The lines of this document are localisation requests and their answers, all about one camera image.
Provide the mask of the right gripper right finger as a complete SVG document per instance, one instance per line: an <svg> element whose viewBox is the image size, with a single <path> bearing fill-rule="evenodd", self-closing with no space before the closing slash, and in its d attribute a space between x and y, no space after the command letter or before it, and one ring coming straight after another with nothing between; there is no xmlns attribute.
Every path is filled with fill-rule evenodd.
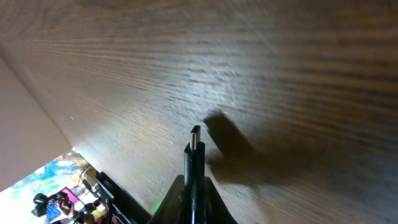
<svg viewBox="0 0 398 224"><path fill-rule="evenodd" d="M204 179L205 221L207 224L237 224L209 177Z"/></svg>

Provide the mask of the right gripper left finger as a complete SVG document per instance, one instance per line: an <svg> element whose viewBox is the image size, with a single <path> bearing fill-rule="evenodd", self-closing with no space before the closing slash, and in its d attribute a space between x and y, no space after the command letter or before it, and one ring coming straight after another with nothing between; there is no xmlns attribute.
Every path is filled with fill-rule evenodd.
<svg viewBox="0 0 398 224"><path fill-rule="evenodd" d="M178 175L172 182L162 203L147 224L179 223L184 192L184 176Z"/></svg>

